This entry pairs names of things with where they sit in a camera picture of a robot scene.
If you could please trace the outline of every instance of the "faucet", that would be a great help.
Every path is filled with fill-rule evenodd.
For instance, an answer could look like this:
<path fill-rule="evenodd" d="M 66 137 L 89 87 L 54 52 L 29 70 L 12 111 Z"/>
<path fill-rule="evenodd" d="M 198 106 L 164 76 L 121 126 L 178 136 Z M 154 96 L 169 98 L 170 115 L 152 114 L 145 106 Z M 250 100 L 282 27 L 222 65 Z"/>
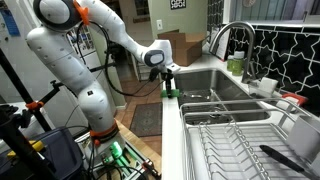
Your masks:
<path fill-rule="evenodd" d="M 222 37 L 222 35 L 228 29 L 233 28 L 233 27 L 242 27 L 249 33 L 249 47 L 248 47 L 248 52 L 247 52 L 247 59 L 244 62 L 244 70 L 243 70 L 243 75 L 242 75 L 242 80 L 241 80 L 242 83 L 248 84 L 248 83 L 250 83 L 250 80 L 256 79 L 255 70 L 253 68 L 253 65 L 250 63 L 251 57 L 252 57 L 252 52 L 253 52 L 253 47 L 254 47 L 254 42 L 256 39 L 256 33 L 255 33 L 253 27 L 251 26 L 251 24 L 249 24 L 248 22 L 234 21 L 234 22 L 231 22 L 231 23 L 225 25 L 217 33 L 216 37 L 213 39 L 212 44 L 210 45 L 211 54 L 216 53 L 216 51 L 218 49 L 219 41 L 220 41 L 220 38 Z"/>

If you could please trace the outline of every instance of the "cardboard box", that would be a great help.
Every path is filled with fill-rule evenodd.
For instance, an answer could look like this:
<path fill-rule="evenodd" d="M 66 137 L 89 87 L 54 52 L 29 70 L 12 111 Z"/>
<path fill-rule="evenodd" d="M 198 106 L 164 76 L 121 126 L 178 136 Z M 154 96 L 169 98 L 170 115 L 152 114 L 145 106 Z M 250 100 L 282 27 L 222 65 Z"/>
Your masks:
<path fill-rule="evenodd" d="M 172 59 L 179 66 L 189 66 L 202 56 L 205 33 L 180 33 L 179 30 L 158 34 L 158 39 L 168 39 L 172 47 Z"/>

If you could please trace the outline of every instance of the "floor mat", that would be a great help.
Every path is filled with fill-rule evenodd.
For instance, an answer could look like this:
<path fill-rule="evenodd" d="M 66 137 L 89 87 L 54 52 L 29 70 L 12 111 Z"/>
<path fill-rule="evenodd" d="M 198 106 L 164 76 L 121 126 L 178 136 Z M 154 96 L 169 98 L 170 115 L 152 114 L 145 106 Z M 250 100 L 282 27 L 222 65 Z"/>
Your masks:
<path fill-rule="evenodd" d="M 138 137 L 162 134 L 162 103 L 137 105 L 130 130 Z"/>

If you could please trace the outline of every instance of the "wooden floor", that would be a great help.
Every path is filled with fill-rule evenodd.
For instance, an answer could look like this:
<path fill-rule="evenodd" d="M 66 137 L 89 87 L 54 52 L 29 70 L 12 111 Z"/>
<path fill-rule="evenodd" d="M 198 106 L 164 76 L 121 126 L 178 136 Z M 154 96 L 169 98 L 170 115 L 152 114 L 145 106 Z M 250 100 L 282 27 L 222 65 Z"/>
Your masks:
<path fill-rule="evenodd" d="M 126 93 L 135 92 L 139 89 L 146 81 L 139 82 L 134 74 L 132 65 L 122 61 L 118 63 L 117 71 L 121 82 L 122 90 Z M 145 95 L 151 92 L 157 85 L 159 80 L 148 83 L 137 95 Z M 128 129 L 130 128 L 132 118 L 134 115 L 135 108 L 138 104 L 151 104 L 161 102 L 160 98 L 160 87 L 156 88 L 150 95 L 145 97 L 125 97 L 127 102 L 127 108 L 125 110 L 117 110 L 115 119 L 121 122 Z M 149 136 L 141 137 L 147 145 L 149 145 L 154 151 L 160 156 L 162 154 L 162 136 Z"/>

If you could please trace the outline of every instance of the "green bottle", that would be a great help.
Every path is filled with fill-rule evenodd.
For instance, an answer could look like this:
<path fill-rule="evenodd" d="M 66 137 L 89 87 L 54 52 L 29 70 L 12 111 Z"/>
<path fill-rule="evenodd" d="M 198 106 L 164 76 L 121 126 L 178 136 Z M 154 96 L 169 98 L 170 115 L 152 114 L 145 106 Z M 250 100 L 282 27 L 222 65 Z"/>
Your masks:
<path fill-rule="evenodd" d="M 232 62 L 232 75 L 241 76 L 242 75 L 242 67 L 244 62 L 244 51 L 236 51 L 234 52 L 234 59 Z"/>
<path fill-rule="evenodd" d="M 232 55 L 229 55 L 228 56 L 228 59 L 227 59 L 227 70 L 228 71 L 232 71 L 232 69 L 233 69 L 233 65 L 232 65 L 232 63 L 233 63 L 233 56 Z"/>

